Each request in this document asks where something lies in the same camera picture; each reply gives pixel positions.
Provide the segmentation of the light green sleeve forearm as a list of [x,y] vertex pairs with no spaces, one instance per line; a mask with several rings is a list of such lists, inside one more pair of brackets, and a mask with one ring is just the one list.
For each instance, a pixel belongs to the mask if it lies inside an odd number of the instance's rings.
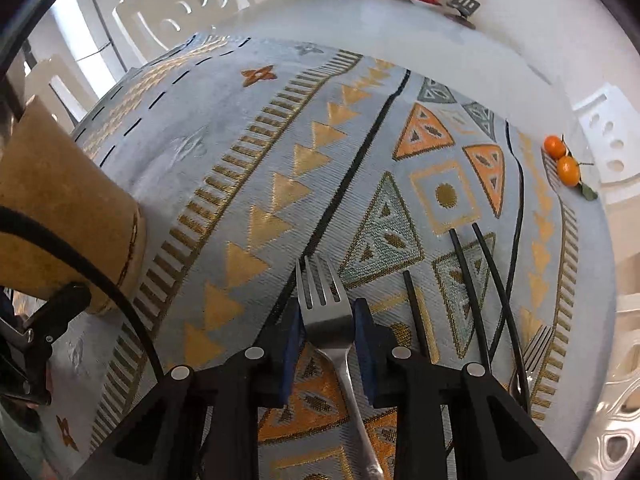
[[40,417],[30,405],[1,398],[1,429],[13,453],[32,479],[56,479],[44,455]]

